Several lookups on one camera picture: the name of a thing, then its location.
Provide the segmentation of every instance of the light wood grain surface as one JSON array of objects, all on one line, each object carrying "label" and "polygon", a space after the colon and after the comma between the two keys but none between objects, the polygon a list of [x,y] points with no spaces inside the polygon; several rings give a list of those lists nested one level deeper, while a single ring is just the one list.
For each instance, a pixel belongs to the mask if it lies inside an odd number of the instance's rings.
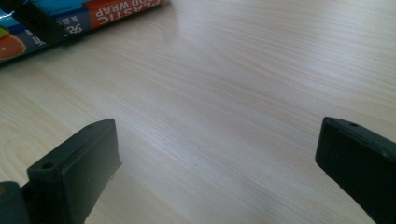
[{"label": "light wood grain surface", "polygon": [[396,2],[187,1],[0,68],[0,181],[114,118],[87,223],[373,223],[316,165],[325,116],[396,141]]}]

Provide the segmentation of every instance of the black plastic clip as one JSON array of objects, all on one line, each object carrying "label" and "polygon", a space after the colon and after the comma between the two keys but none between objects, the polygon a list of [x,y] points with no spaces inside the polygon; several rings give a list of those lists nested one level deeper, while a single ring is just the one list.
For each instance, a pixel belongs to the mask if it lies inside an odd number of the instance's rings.
[{"label": "black plastic clip", "polygon": [[46,44],[55,44],[67,35],[63,27],[59,26],[30,0],[1,0],[0,9],[6,13],[12,13],[12,18]]},{"label": "black plastic clip", "polygon": [[0,182],[1,224],[83,224],[121,166],[114,119],[86,126],[28,168],[29,182]]},{"label": "black plastic clip", "polygon": [[316,162],[376,223],[396,223],[395,143],[358,124],[325,118]]}]

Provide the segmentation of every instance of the wooden table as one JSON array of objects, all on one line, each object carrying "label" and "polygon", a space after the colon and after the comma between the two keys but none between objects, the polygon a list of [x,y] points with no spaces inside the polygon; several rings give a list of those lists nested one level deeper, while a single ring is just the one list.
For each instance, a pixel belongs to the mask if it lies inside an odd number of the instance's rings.
[{"label": "wooden table", "polygon": [[373,223],[316,165],[325,116],[396,140],[396,3],[173,0],[0,68],[0,180],[114,118],[87,223]]}]

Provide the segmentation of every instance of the hole in clip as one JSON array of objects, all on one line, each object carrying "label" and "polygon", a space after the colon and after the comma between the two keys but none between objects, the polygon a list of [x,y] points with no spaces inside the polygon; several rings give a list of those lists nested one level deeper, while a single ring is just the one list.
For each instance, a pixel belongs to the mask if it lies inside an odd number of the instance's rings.
[{"label": "hole in clip", "polygon": [[6,188],[0,188],[0,196],[7,192]]},{"label": "hole in clip", "polygon": [[43,166],[41,166],[42,169],[48,170],[53,167],[53,164],[50,162],[45,163]]}]

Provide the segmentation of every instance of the clip jaw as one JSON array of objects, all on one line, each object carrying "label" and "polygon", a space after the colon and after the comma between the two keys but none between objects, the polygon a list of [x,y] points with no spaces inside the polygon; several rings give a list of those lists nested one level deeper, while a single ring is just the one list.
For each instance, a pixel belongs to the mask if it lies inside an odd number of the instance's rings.
[{"label": "clip jaw", "polygon": [[30,0],[1,0],[0,9],[12,13],[12,18],[47,44],[55,44],[67,32]]},{"label": "clip jaw", "polygon": [[0,183],[0,223],[83,224],[120,166],[114,119],[88,125],[29,167],[21,189]]},{"label": "clip jaw", "polygon": [[355,123],[325,118],[316,162],[376,223],[396,223],[396,143]]}]

